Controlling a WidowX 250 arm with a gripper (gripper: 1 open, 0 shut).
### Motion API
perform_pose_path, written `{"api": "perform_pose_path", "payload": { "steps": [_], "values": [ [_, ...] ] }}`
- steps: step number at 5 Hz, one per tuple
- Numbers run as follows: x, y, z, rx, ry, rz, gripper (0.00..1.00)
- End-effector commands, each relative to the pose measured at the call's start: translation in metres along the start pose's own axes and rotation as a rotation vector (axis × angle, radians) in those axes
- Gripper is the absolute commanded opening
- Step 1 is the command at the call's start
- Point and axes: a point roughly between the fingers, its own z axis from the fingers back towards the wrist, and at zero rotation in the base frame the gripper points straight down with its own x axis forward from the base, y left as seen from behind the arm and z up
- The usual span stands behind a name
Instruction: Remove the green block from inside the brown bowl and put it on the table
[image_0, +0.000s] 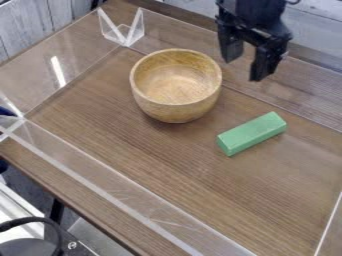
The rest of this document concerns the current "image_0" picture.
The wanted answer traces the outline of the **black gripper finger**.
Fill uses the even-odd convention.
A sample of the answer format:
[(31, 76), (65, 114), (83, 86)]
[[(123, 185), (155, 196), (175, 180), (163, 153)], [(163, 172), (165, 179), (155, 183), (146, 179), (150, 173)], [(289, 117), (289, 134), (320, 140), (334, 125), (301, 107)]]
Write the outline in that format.
[(222, 58), (227, 63), (230, 63), (244, 54), (244, 39), (241, 38), (241, 28), (219, 24), (218, 39)]
[(276, 72), (278, 64), (286, 55), (286, 44), (280, 44), (276, 46), (266, 44), (258, 45), (256, 47), (256, 58), (250, 69), (250, 80), (260, 82), (269, 75), (272, 75)]

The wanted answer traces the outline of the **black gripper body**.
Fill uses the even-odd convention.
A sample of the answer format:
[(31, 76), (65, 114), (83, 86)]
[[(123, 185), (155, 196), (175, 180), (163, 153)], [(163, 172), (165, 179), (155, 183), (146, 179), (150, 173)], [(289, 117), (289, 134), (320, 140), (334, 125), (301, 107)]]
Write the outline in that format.
[(286, 0), (215, 0), (217, 25), (241, 28), (241, 38), (256, 47), (269, 41), (284, 44), (293, 34), (282, 22)]

